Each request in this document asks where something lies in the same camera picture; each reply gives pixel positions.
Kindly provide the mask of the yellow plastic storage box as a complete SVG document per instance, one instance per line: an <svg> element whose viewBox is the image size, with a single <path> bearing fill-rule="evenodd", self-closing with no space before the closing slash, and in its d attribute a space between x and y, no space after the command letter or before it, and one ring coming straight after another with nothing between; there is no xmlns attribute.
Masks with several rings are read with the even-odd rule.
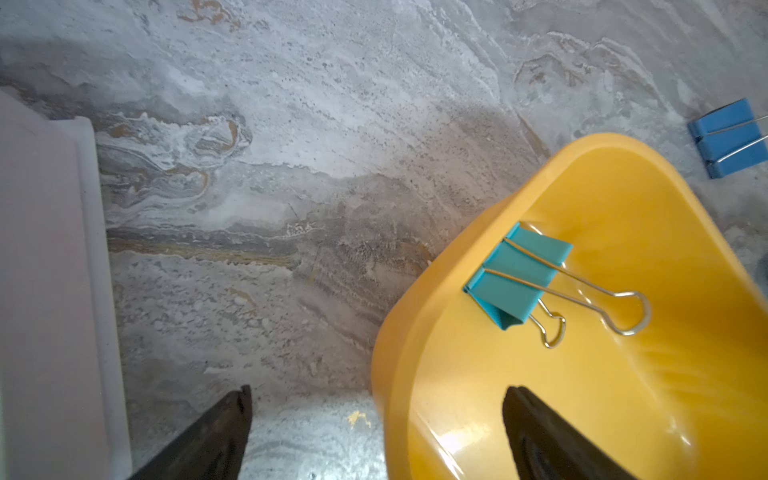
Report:
<svg viewBox="0 0 768 480"><path fill-rule="evenodd" d="M517 223L572 246L554 349L463 290ZM766 299L677 170L619 134L571 143L450 243L386 317L371 377L392 479L515 478L520 385L639 479L767 475Z"/></svg>

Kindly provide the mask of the blue binder clip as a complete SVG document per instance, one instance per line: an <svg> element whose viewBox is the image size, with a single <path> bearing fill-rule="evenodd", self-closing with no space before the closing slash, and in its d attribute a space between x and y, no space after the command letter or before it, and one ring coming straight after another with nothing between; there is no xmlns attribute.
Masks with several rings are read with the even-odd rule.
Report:
<svg viewBox="0 0 768 480"><path fill-rule="evenodd" d="M715 109L687 124L688 131L711 179L767 161L767 133L760 125L767 115L756 115L747 99Z"/></svg>

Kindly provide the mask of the LOEWE magazine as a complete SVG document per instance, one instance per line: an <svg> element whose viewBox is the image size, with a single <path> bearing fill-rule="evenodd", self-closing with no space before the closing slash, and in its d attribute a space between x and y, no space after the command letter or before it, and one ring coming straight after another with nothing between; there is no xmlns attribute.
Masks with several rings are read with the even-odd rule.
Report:
<svg viewBox="0 0 768 480"><path fill-rule="evenodd" d="M133 470L95 133L1 97L1 475Z"/></svg>

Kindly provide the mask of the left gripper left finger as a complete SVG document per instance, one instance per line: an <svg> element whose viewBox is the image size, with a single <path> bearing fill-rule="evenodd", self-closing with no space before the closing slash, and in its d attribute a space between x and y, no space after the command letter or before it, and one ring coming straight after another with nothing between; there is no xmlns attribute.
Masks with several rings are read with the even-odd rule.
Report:
<svg viewBox="0 0 768 480"><path fill-rule="evenodd" d="M132 475L140 479L236 479L252 425L248 385L224 395Z"/></svg>

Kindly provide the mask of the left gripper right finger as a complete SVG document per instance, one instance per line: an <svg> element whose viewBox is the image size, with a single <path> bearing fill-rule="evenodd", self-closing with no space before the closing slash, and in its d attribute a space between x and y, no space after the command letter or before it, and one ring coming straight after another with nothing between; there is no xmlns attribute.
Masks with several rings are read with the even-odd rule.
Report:
<svg viewBox="0 0 768 480"><path fill-rule="evenodd" d="M634 479L524 386L507 389L502 415L521 479Z"/></svg>

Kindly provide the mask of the teal binder clip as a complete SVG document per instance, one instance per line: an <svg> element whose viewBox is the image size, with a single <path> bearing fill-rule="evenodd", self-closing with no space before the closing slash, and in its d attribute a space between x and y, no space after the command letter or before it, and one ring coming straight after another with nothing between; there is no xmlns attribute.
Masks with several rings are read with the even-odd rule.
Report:
<svg viewBox="0 0 768 480"><path fill-rule="evenodd" d="M462 291L502 331L532 323L547 349L558 347L564 340L567 318L546 305L546 294L595 312L602 324L617 335L630 337L645 330L652 319L648 298L639 291L609 290L577 275L565 264L572 249L572 244L518 222L493 247ZM641 319L632 327L619 327L599 306L554 290L551 284L558 274L615 299L637 299L642 306Z"/></svg>

